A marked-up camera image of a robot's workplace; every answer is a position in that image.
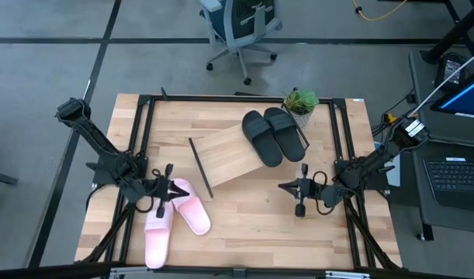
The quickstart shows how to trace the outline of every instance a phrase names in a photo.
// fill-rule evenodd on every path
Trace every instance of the wooden table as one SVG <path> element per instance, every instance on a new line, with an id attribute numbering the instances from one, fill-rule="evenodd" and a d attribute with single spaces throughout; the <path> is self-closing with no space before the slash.
<path id="1" fill-rule="evenodd" d="M 107 137 L 120 150 L 125 150 L 139 95 L 120 94 L 112 113 Z M 362 156 L 373 151 L 365 103 L 347 99 L 347 111 L 355 153 Z M 212 229 L 204 236 L 196 236 L 175 214 L 171 231 L 167 265 L 191 267 L 269 267 L 307 269 L 351 269 L 352 258 L 344 206 L 328 216 L 319 215 L 314 201 L 306 201 L 306 217 L 294 216 L 296 201 L 280 183 L 292 181 L 299 174 L 300 164 L 283 163 L 276 168 L 261 168 L 214 187 L 211 199 L 202 181 L 189 138 L 198 139 L 235 126 L 252 109 L 261 113 L 271 103 L 242 102 L 155 102 L 154 120 L 148 143 L 150 170 L 163 170 L 168 163 L 175 165 L 171 177 L 180 177 L 196 187 L 212 222 Z M 144 112 L 140 127 L 145 122 Z M 342 150 L 347 150 L 340 112 L 337 112 Z M 303 130 L 310 142 L 303 162 L 309 164 L 310 174 L 325 171 L 334 176 L 336 159 L 330 115 L 327 105 L 318 105 Z M 141 132 L 137 140 L 140 148 Z M 90 254 L 111 226 L 118 194 L 117 187 L 106 187 L 97 192 L 88 207 L 81 232 L 76 260 Z M 150 199 L 139 201 L 146 208 Z M 375 191 L 365 192 L 365 207 L 369 228 L 379 245 L 396 264 L 399 250 L 386 200 Z M 144 265 L 145 214 L 135 214 L 127 264 Z M 123 233 L 116 240 L 113 259 L 118 259 Z M 363 265 L 366 265 L 362 237 L 357 240 Z"/>

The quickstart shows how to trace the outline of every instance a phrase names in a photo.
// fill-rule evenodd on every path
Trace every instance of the black slide sandal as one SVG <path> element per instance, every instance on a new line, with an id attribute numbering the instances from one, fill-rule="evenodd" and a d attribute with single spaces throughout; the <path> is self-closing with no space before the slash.
<path id="1" fill-rule="evenodd" d="M 259 112 L 251 111 L 244 116 L 242 130 L 262 163 L 268 167 L 276 167 L 282 162 L 282 152 L 273 136 L 272 128 Z"/>
<path id="2" fill-rule="evenodd" d="M 291 117 L 280 108 L 268 108 L 265 111 L 265 119 L 273 128 L 273 134 L 283 155 L 291 162 L 298 162 L 306 156 L 306 150 Z"/>

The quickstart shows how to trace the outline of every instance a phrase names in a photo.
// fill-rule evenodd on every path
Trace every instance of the plant pot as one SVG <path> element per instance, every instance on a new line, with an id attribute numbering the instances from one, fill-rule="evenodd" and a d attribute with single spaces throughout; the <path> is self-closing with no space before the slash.
<path id="1" fill-rule="evenodd" d="M 305 115 L 296 114 L 296 113 L 290 111 L 290 113 L 292 113 L 292 116 L 295 119 L 295 121 L 297 122 L 297 125 L 299 126 L 300 129 L 302 129 L 306 126 L 306 124 L 309 121 L 309 118 L 311 117 L 313 112 L 314 112 L 314 108 L 313 108 L 312 111 L 310 111 L 309 113 L 306 113 Z"/>

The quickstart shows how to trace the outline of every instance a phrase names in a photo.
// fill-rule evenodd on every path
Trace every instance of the keyboard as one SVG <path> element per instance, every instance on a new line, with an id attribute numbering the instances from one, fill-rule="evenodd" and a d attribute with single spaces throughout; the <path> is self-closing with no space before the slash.
<path id="1" fill-rule="evenodd" d="M 428 158 L 424 167 L 439 205 L 474 211 L 474 158 Z"/>

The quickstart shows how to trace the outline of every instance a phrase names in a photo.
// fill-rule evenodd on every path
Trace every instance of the green plant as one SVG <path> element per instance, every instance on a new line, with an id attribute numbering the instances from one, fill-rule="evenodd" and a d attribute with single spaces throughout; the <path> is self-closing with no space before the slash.
<path id="1" fill-rule="evenodd" d="M 285 98 L 285 104 L 289 110 L 298 115 L 312 112 L 314 106 L 319 103 L 314 91 L 292 91 Z"/>

